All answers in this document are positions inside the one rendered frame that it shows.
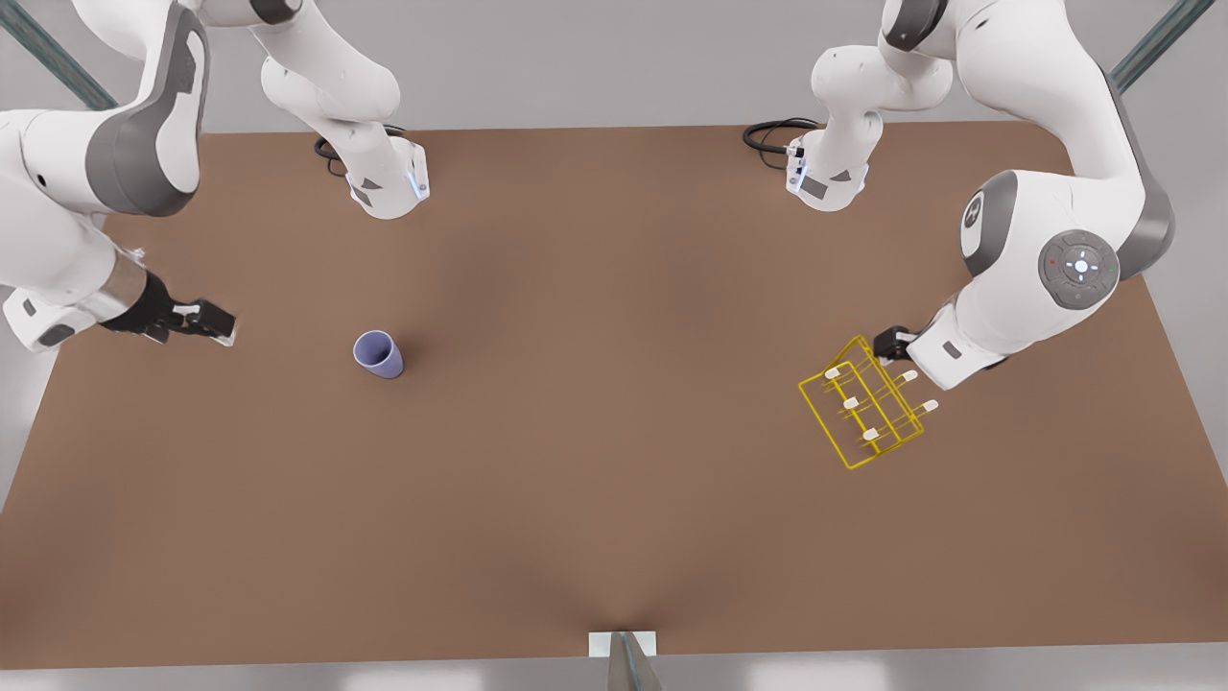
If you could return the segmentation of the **purple cup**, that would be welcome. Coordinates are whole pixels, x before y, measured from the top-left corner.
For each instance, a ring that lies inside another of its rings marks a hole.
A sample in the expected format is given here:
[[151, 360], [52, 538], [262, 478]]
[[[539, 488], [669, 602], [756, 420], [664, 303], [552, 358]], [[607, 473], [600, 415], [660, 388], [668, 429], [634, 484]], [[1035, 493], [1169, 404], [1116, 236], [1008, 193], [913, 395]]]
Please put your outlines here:
[[367, 331], [352, 345], [355, 362], [382, 379], [402, 376], [404, 360], [398, 345], [388, 333]]

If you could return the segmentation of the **silver frame post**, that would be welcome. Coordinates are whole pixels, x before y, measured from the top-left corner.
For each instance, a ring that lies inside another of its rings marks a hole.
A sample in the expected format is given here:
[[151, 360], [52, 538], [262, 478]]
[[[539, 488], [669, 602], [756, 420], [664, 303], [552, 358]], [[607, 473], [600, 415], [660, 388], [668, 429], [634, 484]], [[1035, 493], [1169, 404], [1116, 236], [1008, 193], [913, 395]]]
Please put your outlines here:
[[118, 107], [118, 102], [18, 5], [17, 0], [0, 0], [0, 28], [9, 32], [9, 36], [34, 56], [53, 79], [79, 98], [81, 104], [92, 110]]
[[605, 657], [605, 691], [664, 691], [655, 673], [657, 632], [589, 632], [588, 655]]
[[1163, 56], [1194, 23], [1208, 12], [1216, 0], [1176, 0], [1127, 52], [1110, 72], [1110, 80], [1124, 93]]

